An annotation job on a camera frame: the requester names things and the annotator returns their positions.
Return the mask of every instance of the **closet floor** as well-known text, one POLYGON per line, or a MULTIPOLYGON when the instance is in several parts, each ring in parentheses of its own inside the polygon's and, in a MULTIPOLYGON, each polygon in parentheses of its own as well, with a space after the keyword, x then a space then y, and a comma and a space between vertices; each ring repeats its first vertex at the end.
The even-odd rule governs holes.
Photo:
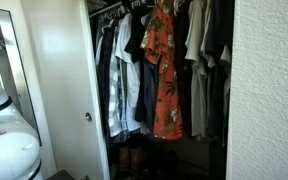
POLYGON ((118 153, 110 167, 112 180, 209 180, 204 174, 182 165, 174 151, 164 152, 153 144, 143 146, 146 158, 141 170, 120 171, 118 153))

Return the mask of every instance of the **closet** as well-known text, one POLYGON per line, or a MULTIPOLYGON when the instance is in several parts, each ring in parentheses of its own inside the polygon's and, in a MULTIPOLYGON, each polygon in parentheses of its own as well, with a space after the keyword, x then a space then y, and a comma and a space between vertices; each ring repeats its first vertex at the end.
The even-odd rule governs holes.
MULTIPOLYGON (((175 20, 179 25, 174 30, 183 30, 180 28, 183 26, 189 28, 190 21, 179 19, 183 18, 181 12, 186 18, 188 12, 193 12, 189 8, 190 1, 185 2, 188 5, 179 5, 180 10, 176 11, 178 18, 175 20)), ((99 39, 96 38, 98 28, 94 27, 100 20, 98 17, 105 13, 109 18, 118 14, 111 8, 116 3, 115 9, 126 4, 101 0, 0 0, 0 9, 10 11, 12 16, 42 141, 41 170, 45 179, 60 170, 66 170, 77 180, 86 176, 92 180, 109 180, 113 179, 110 175, 119 174, 119 147, 107 148, 103 133, 95 63, 99 39)), ((145 3, 155 6, 155 2, 145 3)), ((222 5, 216 4, 215 11, 221 15, 211 21, 216 27, 217 22, 230 24, 222 14, 233 15, 233 9, 223 10, 222 5)), ((227 179, 288 179, 288 2, 240 0, 236 1, 235 7, 227 179)), ((225 35, 227 32, 229 29, 214 32, 222 37, 214 38, 214 41, 231 40, 225 35)), ((187 35, 183 33, 180 40, 185 43, 187 35)), ((179 46, 175 44, 174 47, 176 56, 186 56, 179 46)), ((224 66, 222 69, 215 66, 215 72, 227 72, 227 63, 216 59, 214 64, 224 66)), ((190 78, 183 80, 184 85, 190 82, 190 78)), ((189 92, 184 95, 188 100, 192 99, 189 92)), ((187 119, 192 118, 184 116, 183 127, 190 126, 184 123, 191 122, 187 119)), ((142 144, 148 152, 146 157, 151 157, 149 162, 153 162, 148 172, 157 175, 163 172, 158 171, 158 167, 163 167, 173 173, 177 167, 177 172, 187 170, 182 173, 187 175, 182 179, 202 179, 201 176, 212 179, 214 173, 221 175, 218 178, 221 179, 224 175, 218 171, 225 171, 225 149, 221 141, 209 137, 208 129, 205 133, 206 137, 200 140, 192 139, 186 129, 180 140, 172 141, 146 134, 142 144), (177 166, 168 166, 176 162, 177 166)), ((131 171, 125 176, 139 177, 131 171)))
POLYGON ((225 179, 234 0, 87 2, 111 179, 225 179))

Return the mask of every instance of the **hanger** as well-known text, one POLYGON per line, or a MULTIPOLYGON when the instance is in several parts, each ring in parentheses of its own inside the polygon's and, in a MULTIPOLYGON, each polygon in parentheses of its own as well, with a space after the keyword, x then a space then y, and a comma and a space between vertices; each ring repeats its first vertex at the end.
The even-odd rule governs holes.
POLYGON ((141 23, 142 23, 143 25, 145 25, 145 21, 146 21, 146 18, 148 17, 148 15, 150 15, 150 14, 146 14, 145 16, 143 16, 143 17, 141 18, 141 23))
POLYGON ((119 17, 119 15, 118 15, 118 9, 115 9, 115 10, 112 11, 112 16, 113 16, 114 19, 117 18, 117 17, 119 17))
POLYGON ((174 1, 174 15, 177 16, 177 13, 180 11, 180 7, 185 3, 185 0, 175 0, 174 1))
POLYGON ((137 6, 137 7, 141 7, 141 6, 142 6, 142 3, 141 3, 140 0, 136 0, 136 6, 137 6))
POLYGON ((131 12, 132 3, 129 0, 122 0, 122 6, 126 8, 126 11, 131 12))
POLYGON ((106 19, 112 19, 108 13, 105 13, 105 14, 104 14, 104 18, 106 18, 106 19))
POLYGON ((118 10, 120 11, 121 14, 126 13, 126 9, 124 6, 120 6, 120 8, 118 8, 118 10))
POLYGON ((119 8, 117 9, 117 11, 116 11, 117 17, 120 17, 120 16, 121 16, 120 8, 121 8, 121 7, 119 7, 119 8))

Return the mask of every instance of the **shirt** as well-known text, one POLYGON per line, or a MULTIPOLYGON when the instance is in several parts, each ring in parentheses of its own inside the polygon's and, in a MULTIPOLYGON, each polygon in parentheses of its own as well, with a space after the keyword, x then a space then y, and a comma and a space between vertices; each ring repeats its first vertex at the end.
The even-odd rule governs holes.
POLYGON ((110 94, 110 60, 113 45, 114 29, 118 21, 111 21, 110 26, 106 27, 103 35, 102 48, 100 52, 100 61, 97 67, 97 79, 100 95, 101 117, 104 128, 105 140, 107 147, 112 144, 110 128, 108 125, 109 114, 109 94, 110 94))
POLYGON ((201 45, 201 54, 203 56, 206 56, 205 54, 205 46, 206 46, 206 39, 207 39, 207 30, 208 30, 208 25, 210 23, 210 14, 211 14, 211 0, 206 1, 206 9, 204 12, 204 35, 203 35, 203 41, 201 45))
POLYGON ((154 135, 169 140, 179 139, 183 134, 174 58, 173 3, 173 0, 157 2, 141 43, 146 59, 159 64, 154 135))
POLYGON ((181 5, 181 11, 174 17, 174 35, 175 35, 175 61, 177 72, 177 86, 178 94, 181 105, 183 129, 185 133, 190 137, 192 135, 192 122, 191 122, 191 82, 192 82, 192 68, 191 61, 186 61, 185 46, 186 37, 189 29, 189 8, 190 1, 184 2, 181 5))
POLYGON ((121 132, 115 137, 115 143, 125 142, 130 138, 130 133, 127 128, 126 121, 126 106, 125 106, 125 92, 124 92, 124 81, 123 81, 123 65, 120 58, 117 60, 117 71, 118 71, 118 99, 119 99, 119 111, 121 117, 121 132))
POLYGON ((102 41, 103 41, 103 37, 101 37, 100 40, 98 41, 98 46, 97 46, 96 56, 95 56, 95 64, 96 64, 96 66, 98 66, 98 64, 100 63, 100 54, 101 54, 101 48, 102 48, 102 41))
POLYGON ((117 30, 115 28, 111 61, 110 61, 110 94, 109 94, 109 108, 108 108, 108 125, 110 127, 111 137, 118 135, 121 132, 120 123, 120 108, 118 99, 118 64, 115 57, 117 30))
POLYGON ((140 128, 140 123, 135 121, 135 110, 140 88, 139 64, 132 62, 130 53, 124 51, 131 32, 132 16, 126 14, 123 18, 116 43, 115 56, 126 62, 126 121, 128 131, 140 128))
POLYGON ((207 73, 204 70, 204 62, 201 59, 200 48, 204 36, 204 7, 206 3, 203 0, 194 0, 191 14, 189 34, 186 40, 187 53, 185 58, 193 60, 192 82, 191 82, 191 121, 192 136, 206 136, 206 78, 207 73))

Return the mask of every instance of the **white trim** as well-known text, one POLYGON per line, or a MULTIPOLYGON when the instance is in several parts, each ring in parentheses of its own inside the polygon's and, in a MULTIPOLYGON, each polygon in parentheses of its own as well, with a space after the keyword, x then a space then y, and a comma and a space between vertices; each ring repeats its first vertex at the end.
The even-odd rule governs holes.
POLYGON ((102 123, 101 123, 101 116, 100 116, 100 109, 99 109, 99 92, 97 88, 97 75, 96 75, 96 68, 95 68, 95 58, 94 58, 94 51, 93 51, 93 43, 92 43, 92 36, 91 36, 91 25, 88 17, 88 10, 87 10, 87 2, 86 0, 79 0, 80 5, 80 13, 81 13, 81 23, 83 29, 83 36, 85 37, 85 51, 87 52, 87 63, 88 63, 88 73, 89 73, 89 80, 90 80, 90 89, 93 99, 93 108, 94 112, 92 113, 93 120, 96 125, 97 129, 97 137, 99 141, 99 151, 101 154, 101 167, 103 172, 103 179, 109 180, 110 173, 108 168, 108 159, 106 153, 106 144, 105 139, 103 136, 102 131, 102 123))

